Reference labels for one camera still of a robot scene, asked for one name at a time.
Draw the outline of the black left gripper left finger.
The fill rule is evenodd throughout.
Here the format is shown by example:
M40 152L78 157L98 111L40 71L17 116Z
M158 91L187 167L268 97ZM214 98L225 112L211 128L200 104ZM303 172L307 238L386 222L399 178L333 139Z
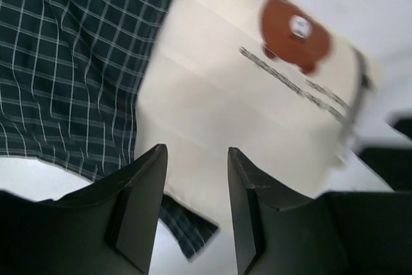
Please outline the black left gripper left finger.
M2 274L147 274L168 152L132 164L58 200L1 192Z

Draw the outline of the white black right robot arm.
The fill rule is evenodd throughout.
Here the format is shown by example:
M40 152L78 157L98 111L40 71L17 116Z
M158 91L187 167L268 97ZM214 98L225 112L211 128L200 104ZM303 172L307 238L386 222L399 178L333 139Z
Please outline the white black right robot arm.
M356 156L394 191L411 190L411 145L365 142Z

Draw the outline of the cream pillow with bear print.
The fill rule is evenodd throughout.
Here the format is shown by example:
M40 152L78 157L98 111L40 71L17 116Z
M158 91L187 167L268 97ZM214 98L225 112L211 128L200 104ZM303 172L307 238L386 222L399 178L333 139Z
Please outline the cream pillow with bear print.
M165 193L230 229L228 149L316 196L380 76L289 0L173 0L138 94L135 152L166 144Z

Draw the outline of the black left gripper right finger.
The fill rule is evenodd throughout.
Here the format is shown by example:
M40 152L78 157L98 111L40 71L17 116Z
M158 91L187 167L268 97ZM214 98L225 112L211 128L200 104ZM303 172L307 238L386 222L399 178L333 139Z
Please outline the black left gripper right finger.
M239 274L410 274L411 194L327 192L312 199L228 151Z

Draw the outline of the dark grid-pattern pillowcase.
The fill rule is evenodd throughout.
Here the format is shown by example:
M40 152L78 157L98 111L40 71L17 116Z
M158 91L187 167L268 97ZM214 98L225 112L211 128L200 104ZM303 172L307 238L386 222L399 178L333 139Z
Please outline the dark grid-pattern pillowcase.
M136 100L173 0L1 0L1 154L92 182L135 159Z

